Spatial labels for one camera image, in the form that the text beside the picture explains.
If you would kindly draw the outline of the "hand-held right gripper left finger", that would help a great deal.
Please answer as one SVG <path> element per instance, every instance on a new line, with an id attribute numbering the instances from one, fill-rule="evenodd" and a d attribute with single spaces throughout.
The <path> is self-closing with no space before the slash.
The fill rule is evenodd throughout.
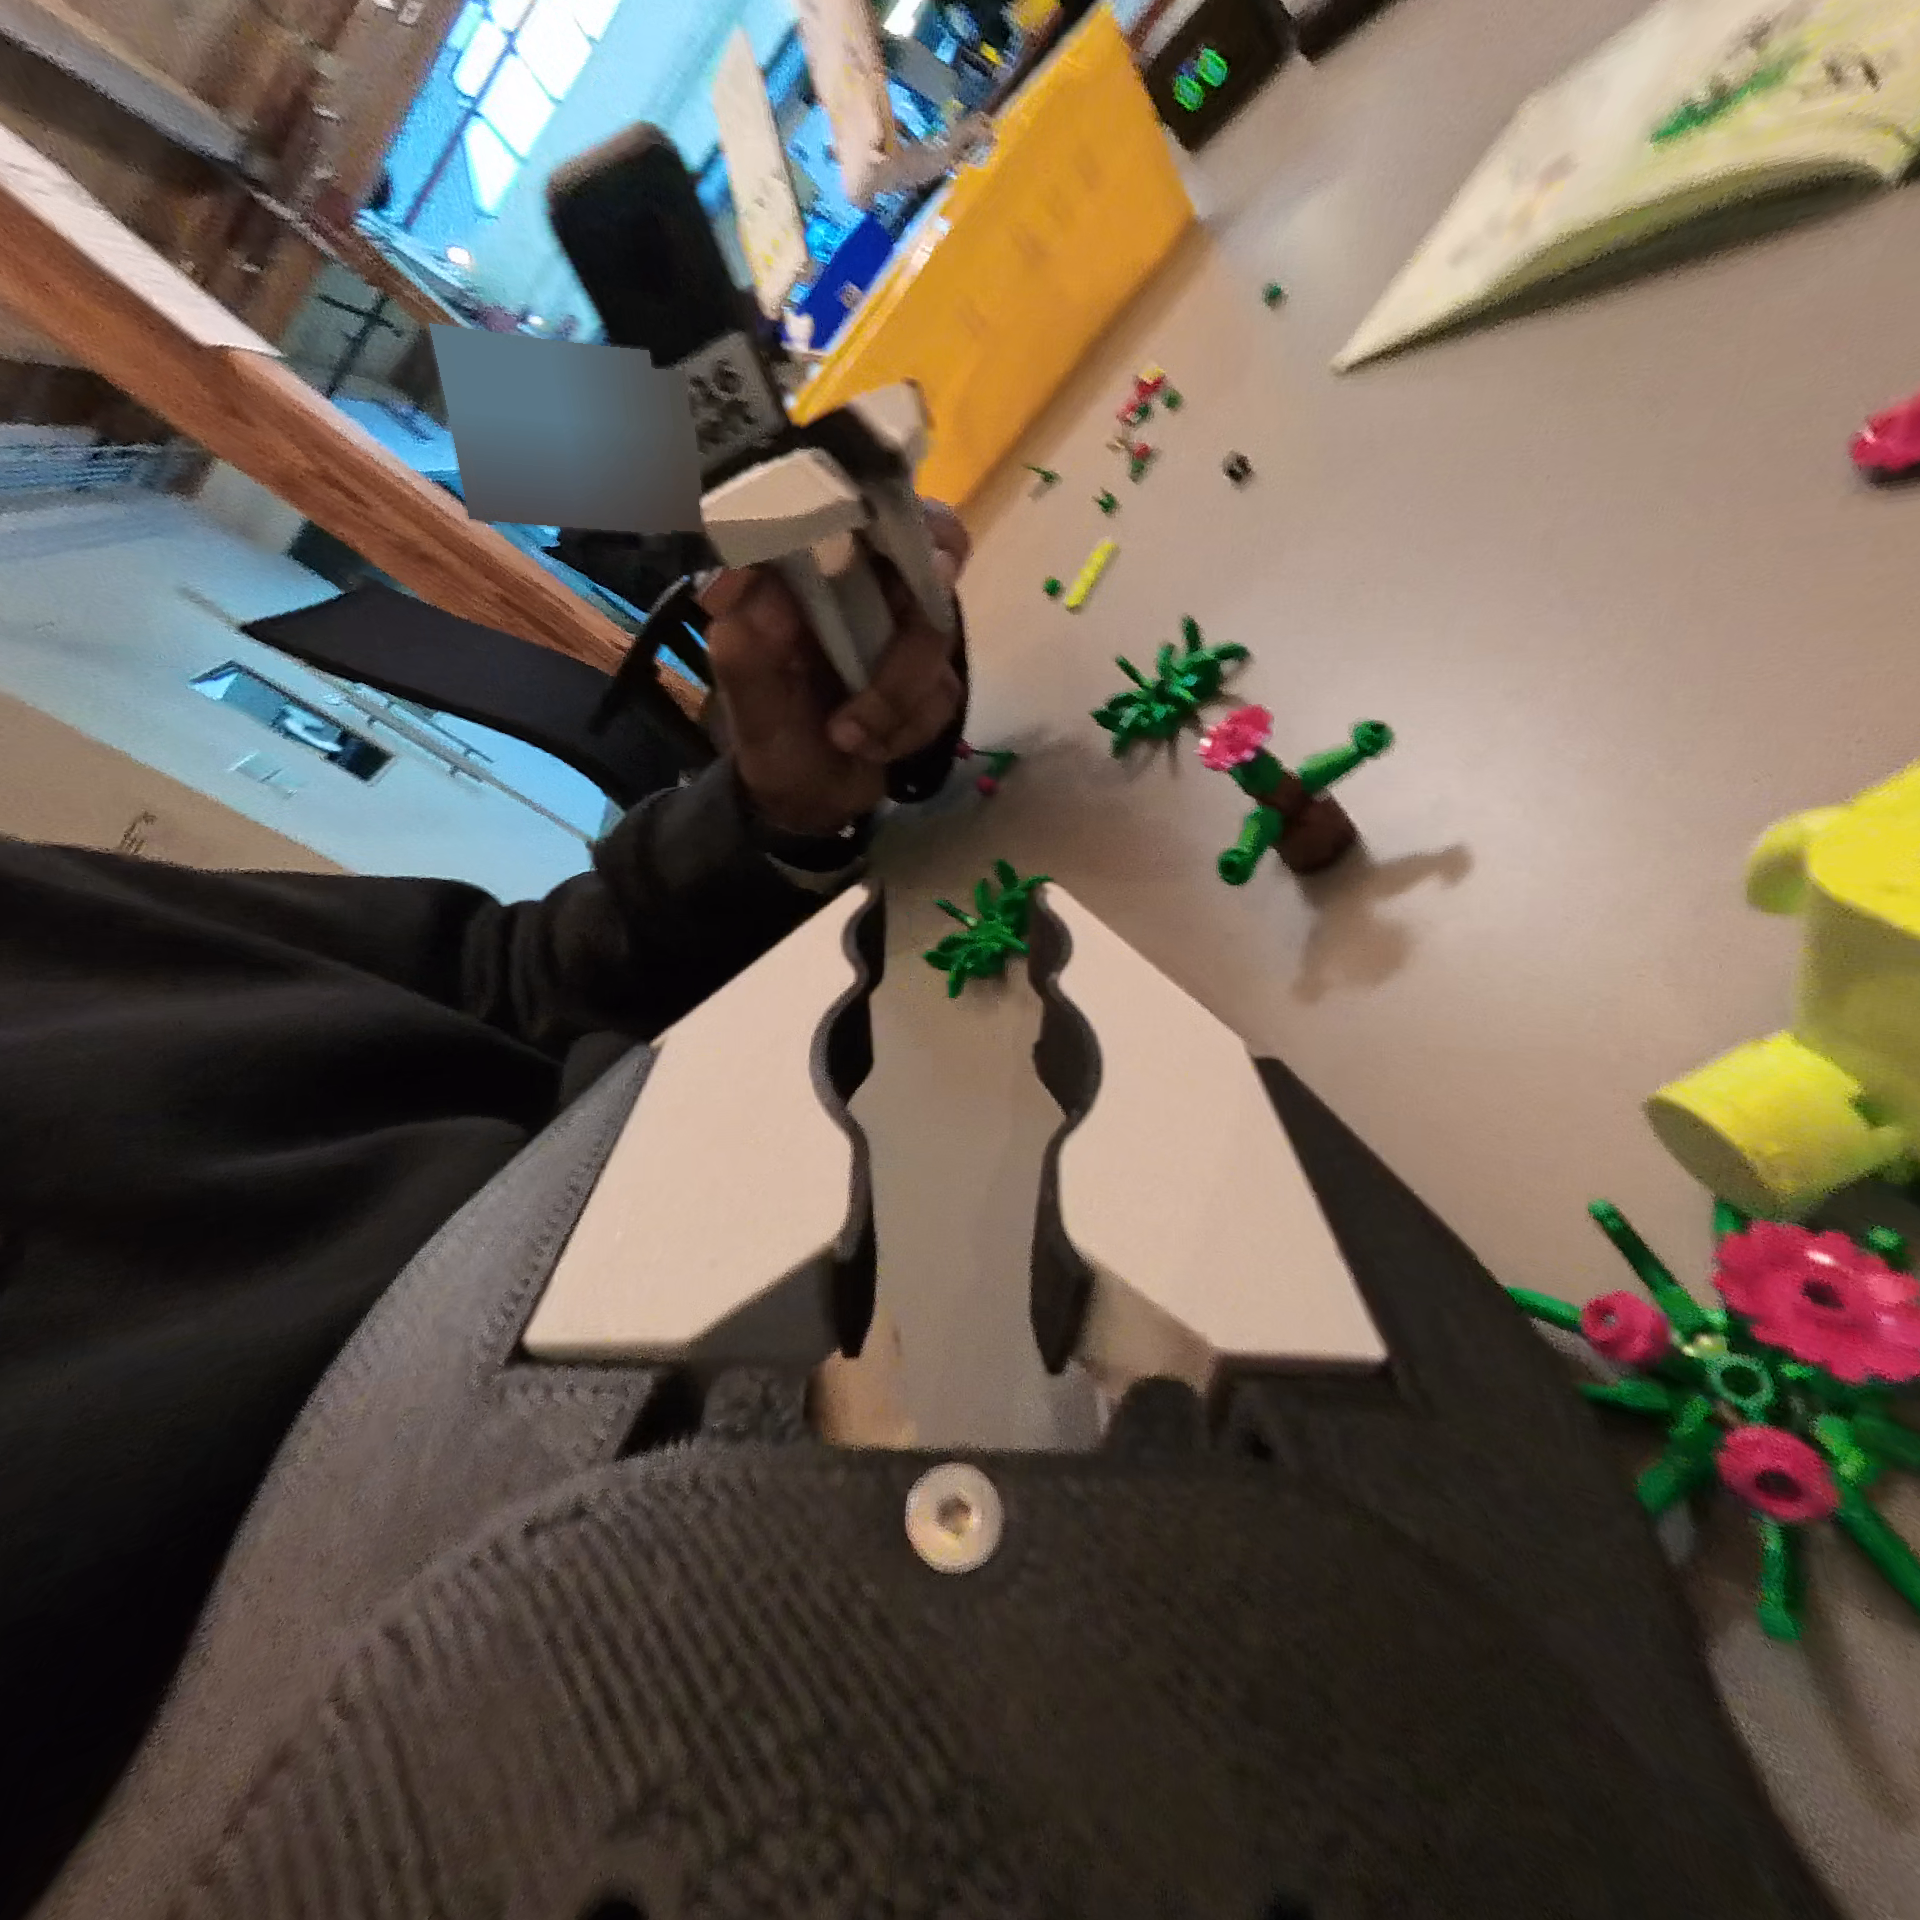
<path id="1" fill-rule="evenodd" d="M 861 882 L 669 1025 L 522 1332 L 559 1364 L 714 1378 L 856 1357 L 877 1306 L 870 1147 L 887 899 Z"/>

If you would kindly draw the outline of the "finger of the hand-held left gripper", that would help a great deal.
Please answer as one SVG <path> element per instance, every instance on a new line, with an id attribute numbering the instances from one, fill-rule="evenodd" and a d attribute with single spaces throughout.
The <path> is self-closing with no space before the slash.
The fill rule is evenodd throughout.
<path id="1" fill-rule="evenodd" d="M 873 439 L 900 461 L 905 471 L 919 471 L 930 444 L 933 420 L 923 386 L 908 377 L 854 395 L 847 412 L 858 420 Z"/>
<path id="2" fill-rule="evenodd" d="M 843 573 L 875 528 L 868 494 L 829 449 L 802 446 L 756 461 L 701 500 L 723 568 L 791 565 Z"/>

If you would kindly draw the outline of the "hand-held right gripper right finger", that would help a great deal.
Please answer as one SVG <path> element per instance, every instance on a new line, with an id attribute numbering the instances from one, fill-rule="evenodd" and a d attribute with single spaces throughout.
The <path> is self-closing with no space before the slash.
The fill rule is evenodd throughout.
<path id="1" fill-rule="evenodd" d="M 1067 885 L 1031 908 L 1043 1151 L 1028 1315 L 1093 1380 L 1370 1376 L 1389 1349 L 1248 1049 Z"/>

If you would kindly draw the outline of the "green toy leaf piece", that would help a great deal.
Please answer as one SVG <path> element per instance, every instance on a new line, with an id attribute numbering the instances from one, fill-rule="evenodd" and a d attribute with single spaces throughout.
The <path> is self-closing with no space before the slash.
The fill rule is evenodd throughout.
<path id="1" fill-rule="evenodd" d="M 949 925 L 924 947 L 923 959 L 940 972 L 949 999 L 961 999 L 974 983 L 1003 979 L 1012 961 L 1031 956 L 1031 928 L 1049 883 L 1049 873 L 1025 871 L 1003 858 L 974 882 L 969 899 L 933 899 Z"/>
<path id="2" fill-rule="evenodd" d="M 1125 653 L 1115 656 L 1123 685 L 1094 705 L 1090 717 L 1109 737 L 1115 760 L 1168 748 L 1199 727 L 1200 715 L 1228 694 L 1251 659 L 1245 641 L 1212 640 L 1192 613 L 1184 613 L 1177 637 L 1161 644 L 1146 668 Z"/>

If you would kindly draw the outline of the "person's left forearm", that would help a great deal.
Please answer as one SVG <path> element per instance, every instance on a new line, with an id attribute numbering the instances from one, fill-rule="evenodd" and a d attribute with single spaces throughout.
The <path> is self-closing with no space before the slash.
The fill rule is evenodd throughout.
<path id="1" fill-rule="evenodd" d="M 462 925 L 461 1007 L 549 1053 L 649 1040 L 752 967 L 867 865 L 875 796 L 761 798 L 734 762 L 637 804 L 589 871 Z"/>

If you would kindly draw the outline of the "person's left hand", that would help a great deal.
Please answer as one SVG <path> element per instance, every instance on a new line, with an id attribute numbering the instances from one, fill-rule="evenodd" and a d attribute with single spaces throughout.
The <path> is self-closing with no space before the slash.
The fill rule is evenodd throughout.
<path id="1" fill-rule="evenodd" d="M 888 557 L 875 568 L 891 625 L 858 689 L 835 670 L 778 572 L 729 568 L 701 590 L 725 750 L 756 813 L 781 832 L 851 827 L 883 804 L 899 762 L 965 729 L 965 637 L 927 617 Z"/>

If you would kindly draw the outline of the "large yellow bin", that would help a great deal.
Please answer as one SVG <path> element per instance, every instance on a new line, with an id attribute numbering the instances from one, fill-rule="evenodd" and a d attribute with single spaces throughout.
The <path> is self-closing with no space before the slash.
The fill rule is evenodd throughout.
<path id="1" fill-rule="evenodd" d="M 919 384 L 923 491 L 961 506 L 1194 224 L 1132 45 L 1098 5 L 996 118 L 987 154 L 927 206 L 795 414 Z"/>

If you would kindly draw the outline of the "wooden desk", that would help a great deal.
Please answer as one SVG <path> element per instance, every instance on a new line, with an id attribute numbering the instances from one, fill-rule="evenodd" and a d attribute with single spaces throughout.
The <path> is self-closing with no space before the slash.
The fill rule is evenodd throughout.
<path id="1" fill-rule="evenodd" d="M 612 617 L 470 519 L 13 128 L 2 130 L 2 298 L 6 319 L 427 604 L 606 675 L 632 651 Z"/>

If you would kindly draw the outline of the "brown pot toy cactus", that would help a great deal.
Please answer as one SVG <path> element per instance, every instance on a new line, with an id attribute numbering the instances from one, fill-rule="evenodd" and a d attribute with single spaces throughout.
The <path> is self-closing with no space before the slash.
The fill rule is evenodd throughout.
<path id="1" fill-rule="evenodd" d="M 1396 744 L 1393 726 L 1364 717 L 1333 748 L 1287 766 L 1273 751 L 1273 734 L 1274 714 L 1243 703 L 1199 736 L 1200 762 L 1232 779 L 1251 804 L 1236 840 L 1215 861 L 1228 885 L 1246 885 L 1270 851 L 1298 878 L 1324 873 L 1357 851 L 1361 832 L 1334 790 Z"/>

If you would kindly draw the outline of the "black box with green display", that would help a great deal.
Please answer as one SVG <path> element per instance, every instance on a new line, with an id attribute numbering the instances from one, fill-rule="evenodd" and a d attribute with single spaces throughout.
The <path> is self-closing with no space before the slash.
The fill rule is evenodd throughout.
<path id="1" fill-rule="evenodd" d="M 1199 154 L 1293 53 L 1294 18 L 1282 1 L 1178 4 L 1150 43 L 1144 83 L 1173 141 Z"/>

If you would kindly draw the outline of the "green plant with pink flowers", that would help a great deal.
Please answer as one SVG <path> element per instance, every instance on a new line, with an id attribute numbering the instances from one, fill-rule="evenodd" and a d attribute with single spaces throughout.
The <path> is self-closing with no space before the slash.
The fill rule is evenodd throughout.
<path id="1" fill-rule="evenodd" d="M 1918 1558 L 1878 1490 L 1917 1480 L 1917 1236 L 1872 1218 L 1818 1225 L 1716 1195 L 1711 1298 L 1696 1298 L 1613 1201 L 1589 1214 L 1635 1284 L 1573 1303 L 1506 1299 L 1600 1362 L 1587 1399 L 1659 1427 L 1637 1499 L 1666 1521 L 1723 1490 L 1751 1523 L 1755 1609 L 1779 1641 L 1805 1634 L 1805 1556 L 1836 1534 L 1918 1614 Z"/>

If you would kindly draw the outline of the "lime toy flower pot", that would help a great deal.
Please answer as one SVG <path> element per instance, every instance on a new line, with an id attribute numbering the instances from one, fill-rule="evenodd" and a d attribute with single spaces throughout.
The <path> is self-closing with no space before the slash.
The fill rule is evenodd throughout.
<path id="1" fill-rule="evenodd" d="M 1798 923 L 1782 1029 L 1648 1093 L 1666 1153 L 1712 1197 L 1800 1221 L 1862 1181 L 1917 1185 L 1918 766 L 1776 819 L 1747 903 Z"/>

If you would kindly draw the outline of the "toy instruction booklet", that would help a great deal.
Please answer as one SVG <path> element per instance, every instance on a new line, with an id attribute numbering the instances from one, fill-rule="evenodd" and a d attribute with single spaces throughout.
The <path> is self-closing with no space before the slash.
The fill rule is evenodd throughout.
<path id="1" fill-rule="evenodd" d="M 1739 207 L 1917 165 L 1914 1 L 1665 1 L 1535 92 L 1334 353 L 1354 371 Z"/>

